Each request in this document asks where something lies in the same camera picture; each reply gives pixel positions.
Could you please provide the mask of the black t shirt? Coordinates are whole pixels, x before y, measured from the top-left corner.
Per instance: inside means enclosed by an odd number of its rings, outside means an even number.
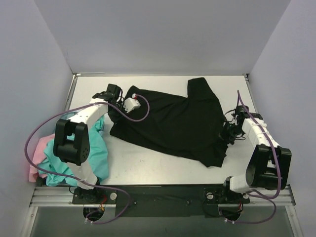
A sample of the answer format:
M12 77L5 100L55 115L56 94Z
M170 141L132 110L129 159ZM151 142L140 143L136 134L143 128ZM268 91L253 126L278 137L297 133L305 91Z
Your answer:
M127 97L139 94L140 108L130 112L135 122L111 111L110 135L164 154L221 167L228 148L220 137L225 116L205 78L190 79L187 96L131 86Z

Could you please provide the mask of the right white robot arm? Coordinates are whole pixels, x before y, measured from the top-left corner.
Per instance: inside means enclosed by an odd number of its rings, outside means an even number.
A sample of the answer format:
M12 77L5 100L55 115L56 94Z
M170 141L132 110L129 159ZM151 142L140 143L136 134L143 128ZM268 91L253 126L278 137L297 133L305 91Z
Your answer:
M226 179L227 186L220 190L222 200L232 202L238 193L254 192L258 197L275 199L287 185L292 152L272 138L260 114L251 113L242 105L230 112L233 119L224 123L219 138L226 145L233 145L235 140L246 137L253 152L245 173Z

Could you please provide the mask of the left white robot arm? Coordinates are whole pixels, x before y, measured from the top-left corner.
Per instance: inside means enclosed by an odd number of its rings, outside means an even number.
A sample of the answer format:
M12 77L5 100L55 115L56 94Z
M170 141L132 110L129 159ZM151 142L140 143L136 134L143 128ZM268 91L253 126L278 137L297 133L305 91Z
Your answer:
M106 91L96 93L88 107L79 110L68 119L59 119L55 127L53 153L66 163L78 180L78 186L84 191L89 203L97 203L102 192L94 185L98 179L88 162L90 153L89 130L95 122L109 110L109 104L119 107L122 89L109 84Z

